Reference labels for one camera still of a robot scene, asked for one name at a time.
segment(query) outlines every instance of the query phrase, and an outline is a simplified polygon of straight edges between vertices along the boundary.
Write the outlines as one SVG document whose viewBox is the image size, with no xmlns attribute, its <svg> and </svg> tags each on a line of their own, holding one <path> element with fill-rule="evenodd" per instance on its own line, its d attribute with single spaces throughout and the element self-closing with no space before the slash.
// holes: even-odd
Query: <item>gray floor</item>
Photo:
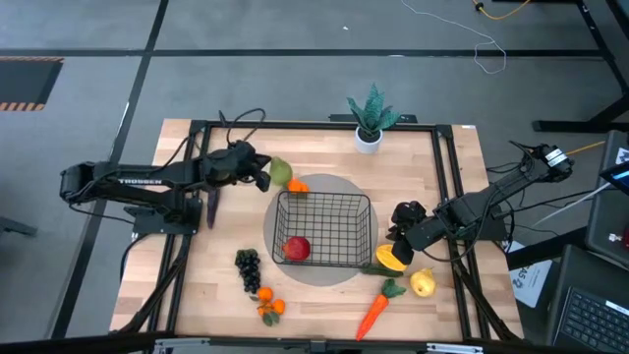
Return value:
<svg viewBox="0 0 629 354">
<path fill-rule="evenodd" d="M 471 2 L 408 0 L 491 34 L 507 49 L 595 48 L 573 5 L 529 5 L 493 22 Z M 157 0 L 23 2 L 0 0 L 0 48 L 143 48 Z M 629 78 L 629 49 L 602 1 L 588 1 L 605 40 Z M 513 4 L 493 4 L 496 14 Z M 481 38 L 409 12 L 391 0 L 171 1 L 158 48 L 472 48 Z M 491 68 L 499 59 L 483 59 Z M 85 218 L 57 197 L 58 173 L 111 149 L 139 65 L 138 58 L 71 58 L 42 112 L 0 113 L 0 214 L 35 225 L 35 238 L 0 239 L 0 341 L 43 338 L 56 314 Z M 600 60 L 510 58 L 489 76 L 464 58 L 155 58 L 151 60 L 123 162 L 149 163 L 164 118 L 214 119 L 261 106 L 269 119 L 326 120 L 347 112 L 345 96 L 362 100 L 372 82 L 397 109 L 422 122 L 477 125 L 487 165 L 519 157 L 506 141 L 546 142 L 566 150 L 602 135 L 540 134 L 536 119 L 587 119 L 619 95 Z M 592 189 L 601 151 L 576 156 L 574 175 L 528 190 L 526 203 Z M 120 206 L 108 212 L 122 215 Z M 582 226 L 589 206 L 577 206 L 547 226 Z M 518 214 L 531 224 L 548 212 Z M 105 333 L 118 289 L 118 266 L 130 228 L 103 221 L 69 335 Z M 524 244 L 549 234 L 516 236 Z M 527 337 L 540 340 L 523 313 Z"/>
</svg>

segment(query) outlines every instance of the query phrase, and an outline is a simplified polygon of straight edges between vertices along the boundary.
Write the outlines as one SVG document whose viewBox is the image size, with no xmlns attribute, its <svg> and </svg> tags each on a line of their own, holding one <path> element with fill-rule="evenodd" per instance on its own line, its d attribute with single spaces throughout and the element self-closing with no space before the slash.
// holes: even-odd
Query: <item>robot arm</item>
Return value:
<svg viewBox="0 0 629 354">
<path fill-rule="evenodd" d="M 186 193 L 239 181 L 256 182 L 266 192 L 270 176 L 262 168 L 269 161 L 270 156 L 238 141 L 228 148 L 164 166 L 84 162 L 61 173 L 59 195 L 70 205 L 104 199 L 154 210 L 166 223 L 183 222 L 189 214 Z M 137 186 L 165 186 L 168 190 L 155 192 Z M 128 209 L 133 216 L 137 211 Z"/>
<path fill-rule="evenodd" d="M 414 251 L 422 251 L 442 237 L 455 240 L 474 240 L 486 217 L 499 219 L 506 214 L 496 214 L 497 206 L 528 186 L 539 182 L 560 182 L 572 174 L 573 161 L 556 147 L 541 145 L 531 151 L 514 143 L 525 155 L 518 169 L 475 193 L 452 199 L 432 211 L 418 202 L 402 203 L 391 217 L 388 239 L 395 241 L 393 256 L 408 265 Z"/>
</svg>

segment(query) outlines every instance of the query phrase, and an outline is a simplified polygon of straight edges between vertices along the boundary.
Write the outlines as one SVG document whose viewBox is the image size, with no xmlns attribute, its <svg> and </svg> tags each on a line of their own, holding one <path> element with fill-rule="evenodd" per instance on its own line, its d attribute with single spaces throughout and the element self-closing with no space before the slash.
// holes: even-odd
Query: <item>green pear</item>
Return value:
<svg viewBox="0 0 629 354">
<path fill-rule="evenodd" d="M 288 162 L 283 159 L 273 156 L 271 158 L 271 169 L 269 171 L 271 175 L 271 182 L 277 186 L 285 186 L 291 178 L 293 178 L 293 169 Z"/>
</svg>

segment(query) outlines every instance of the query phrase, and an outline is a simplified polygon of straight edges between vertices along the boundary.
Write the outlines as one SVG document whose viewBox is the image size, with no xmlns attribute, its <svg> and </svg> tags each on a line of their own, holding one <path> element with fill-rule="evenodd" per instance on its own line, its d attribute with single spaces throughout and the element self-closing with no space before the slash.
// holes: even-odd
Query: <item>desk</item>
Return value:
<svg viewBox="0 0 629 354">
<path fill-rule="evenodd" d="M 153 164 L 160 165 L 187 136 L 190 120 L 165 120 Z M 453 126 L 463 187 L 466 192 L 487 186 L 485 164 L 474 127 Z M 231 139 L 249 130 L 238 129 Z M 226 130 L 214 128 L 209 150 L 225 147 Z M 395 206 L 418 200 L 427 209 L 436 207 L 439 190 L 430 134 L 385 132 L 376 155 L 362 155 L 354 147 L 353 130 L 259 129 L 250 143 L 260 153 L 278 155 L 293 166 L 297 175 L 329 173 L 346 178 L 372 200 L 378 219 L 378 242 L 384 239 Z M 441 149 L 447 161 L 446 149 Z M 446 168 L 448 190 L 454 195 L 451 173 Z M 195 336 L 235 336 L 267 338 L 353 339 L 363 316 L 379 292 L 383 277 L 357 274 L 326 287 L 303 284 L 286 276 L 264 247 L 262 223 L 266 208 L 278 189 L 263 194 L 255 186 L 223 188 L 214 228 L 205 221 L 194 236 L 184 280 L 175 332 Z M 164 245 L 164 235 L 151 235 L 130 252 L 125 275 L 111 322 L 111 328 L 125 325 L 142 305 L 155 285 Z M 256 303 L 244 293 L 242 279 L 234 266 L 236 251 L 255 248 L 261 260 L 262 285 L 270 286 L 287 303 L 281 324 L 262 324 Z M 444 241 L 429 248 L 440 258 L 448 258 Z M 489 302 L 512 331 L 522 336 L 511 281 L 503 254 L 490 242 L 476 246 L 483 290 Z M 438 283 L 431 298 L 419 298 L 413 291 L 391 301 L 366 339 L 381 340 L 461 340 L 459 318 L 450 264 L 434 262 L 416 254 L 413 263 L 399 278 L 408 287 L 409 276 L 422 267 L 433 267 Z M 164 328 L 170 303 L 166 294 L 158 328 Z M 467 296 L 470 323 L 479 336 L 473 299 Z"/>
</svg>

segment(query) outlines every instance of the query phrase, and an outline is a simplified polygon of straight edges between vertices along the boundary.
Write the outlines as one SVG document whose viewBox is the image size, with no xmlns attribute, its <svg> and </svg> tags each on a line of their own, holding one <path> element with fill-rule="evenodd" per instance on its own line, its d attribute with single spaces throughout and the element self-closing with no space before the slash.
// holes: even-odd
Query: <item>bunch of grapes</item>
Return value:
<svg viewBox="0 0 629 354">
<path fill-rule="evenodd" d="M 235 265 L 243 277 L 245 292 L 256 294 L 259 289 L 259 258 L 256 250 L 239 250 L 236 253 Z"/>
</svg>

